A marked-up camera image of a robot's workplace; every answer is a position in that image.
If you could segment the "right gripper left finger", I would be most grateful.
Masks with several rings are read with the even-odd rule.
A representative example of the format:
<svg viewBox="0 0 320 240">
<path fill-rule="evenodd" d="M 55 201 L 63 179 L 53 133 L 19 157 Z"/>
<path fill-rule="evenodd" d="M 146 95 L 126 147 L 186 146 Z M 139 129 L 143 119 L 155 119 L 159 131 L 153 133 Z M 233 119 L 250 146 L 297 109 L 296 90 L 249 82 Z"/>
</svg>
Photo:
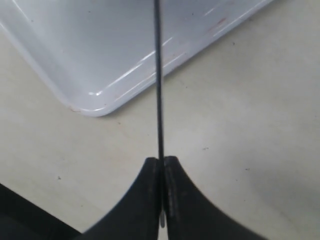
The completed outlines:
<svg viewBox="0 0 320 240">
<path fill-rule="evenodd" d="M 101 220 L 77 240 L 156 240 L 159 234 L 160 161 L 145 159 L 133 184 Z"/>
</svg>

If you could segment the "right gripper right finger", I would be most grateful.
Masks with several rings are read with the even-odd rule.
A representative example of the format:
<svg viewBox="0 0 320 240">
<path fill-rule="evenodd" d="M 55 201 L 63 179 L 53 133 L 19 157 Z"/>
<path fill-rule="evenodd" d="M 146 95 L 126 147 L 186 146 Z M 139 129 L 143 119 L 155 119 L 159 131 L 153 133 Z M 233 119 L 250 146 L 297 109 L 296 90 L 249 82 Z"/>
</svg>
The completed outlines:
<svg viewBox="0 0 320 240">
<path fill-rule="evenodd" d="M 212 204 L 179 159 L 164 158 L 165 212 L 170 240 L 264 240 Z"/>
</svg>

